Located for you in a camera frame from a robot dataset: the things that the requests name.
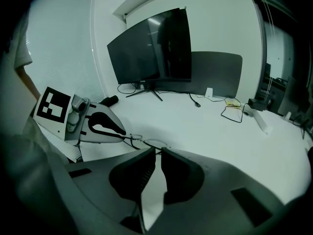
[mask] table surface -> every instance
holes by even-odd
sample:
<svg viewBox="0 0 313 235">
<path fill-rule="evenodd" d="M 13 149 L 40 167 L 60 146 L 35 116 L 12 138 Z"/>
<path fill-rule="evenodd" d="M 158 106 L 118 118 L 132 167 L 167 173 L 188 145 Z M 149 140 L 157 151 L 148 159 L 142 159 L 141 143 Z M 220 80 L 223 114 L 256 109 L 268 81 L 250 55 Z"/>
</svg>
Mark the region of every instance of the table surface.
<svg viewBox="0 0 313 235">
<path fill-rule="evenodd" d="M 244 115 L 242 123 L 220 116 L 225 102 L 211 102 L 187 94 L 162 93 L 163 102 L 152 93 L 126 98 L 110 109 L 119 117 L 127 134 L 158 139 L 174 149 L 193 152 L 228 162 L 269 188 L 284 203 L 302 195 L 311 182 L 307 158 L 313 142 L 300 128 L 268 111 L 260 114 L 272 125 L 266 135 L 255 118 Z M 240 120 L 241 111 L 227 108 L 225 116 Z M 136 141 L 138 147 L 146 147 Z M 82 143 L 84 161 L 117 156 L 133 151 L 125 143 Z"/>
</svg>

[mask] gray partition panel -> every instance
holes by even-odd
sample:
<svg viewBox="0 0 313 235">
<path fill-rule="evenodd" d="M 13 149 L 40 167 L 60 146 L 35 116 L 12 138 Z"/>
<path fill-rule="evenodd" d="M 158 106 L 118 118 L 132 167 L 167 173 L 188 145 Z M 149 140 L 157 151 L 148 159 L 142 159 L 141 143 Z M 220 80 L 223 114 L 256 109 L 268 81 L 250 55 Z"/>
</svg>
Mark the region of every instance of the gray partition panel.
<svg viewBox="0 0 313 235">
<path fill-rule="evenodd" d="M 191 82 L 156 82 L 156 90 L 205 95 L 209 87 L 213 88 L 213 95 L 236 96 L 243 63 L 240 55 L 214 51 L 194 51 L 191 54 Z"/>
</svg>

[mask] computer monitor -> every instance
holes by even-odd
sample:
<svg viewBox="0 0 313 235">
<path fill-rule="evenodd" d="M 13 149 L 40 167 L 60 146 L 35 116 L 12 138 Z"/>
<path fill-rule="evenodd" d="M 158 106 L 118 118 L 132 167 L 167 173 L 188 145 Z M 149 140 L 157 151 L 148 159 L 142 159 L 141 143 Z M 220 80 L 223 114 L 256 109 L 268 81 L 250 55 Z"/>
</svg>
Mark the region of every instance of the computer monitor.
<svg viewBox="0 0 313 235">
<path fill-rule="evenodd" d="M 191 81 L 191 46 L 186 9 L 154 15 L 108 44 L 119 84 Z"/>
</svg>

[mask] person's arm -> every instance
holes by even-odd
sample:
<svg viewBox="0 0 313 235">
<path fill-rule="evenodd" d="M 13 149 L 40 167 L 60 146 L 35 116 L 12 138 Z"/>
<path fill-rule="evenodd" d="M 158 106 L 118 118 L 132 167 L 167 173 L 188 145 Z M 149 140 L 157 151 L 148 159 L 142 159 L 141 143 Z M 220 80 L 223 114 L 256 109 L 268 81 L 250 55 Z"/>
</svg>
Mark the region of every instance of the person's arm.
<svg viewBox="0 0 313 235">
<path fill-rule="evenodd" d="M 16 73 L 20 77 L 20 79 L 23 81 L 23 83 L 26 85 L 26 87 L 32 92 L 32 94 L 35 96 L 37 100 L 40 98 L 40 93 L 37 90 L 36 86 L 34 85 L 31 78 L 27 75 L 24 66 L 18 67 L 15 69 Z"/>
</svg>

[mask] monitor stand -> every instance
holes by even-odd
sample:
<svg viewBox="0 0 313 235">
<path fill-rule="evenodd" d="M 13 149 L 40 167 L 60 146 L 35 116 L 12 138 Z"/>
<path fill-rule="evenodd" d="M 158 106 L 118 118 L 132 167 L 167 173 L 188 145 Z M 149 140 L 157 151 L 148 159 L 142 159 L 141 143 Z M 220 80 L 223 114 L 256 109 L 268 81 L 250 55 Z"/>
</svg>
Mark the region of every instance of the monitor stand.
<svg viewBox="0 0 313 235">
<path fill-rule="evenodd" d="M 127 96 L 127 97 L 135 96 L 135 95 L 138 95 L 138 94 L 141 94 L 141 93 L 145 93 L 145 92 L 152 92 L 154 95 L 156 95 L 156 97 L 157 97 L 158 99 L 160 99 L 161 101 L 163 101 L 163 99 L 160 98 L 160 96 L 159 96 L 159 95 L 155 92 L 155 90 L 153 90 L 153 89 L 144 89 L 144 90 L 142 90 L 142 91 L 139 91 L 139 92 L 136 92 L 136 93 L 134 93 L 134 94 L 131 94 L 131 95 Z"/>
</svg>

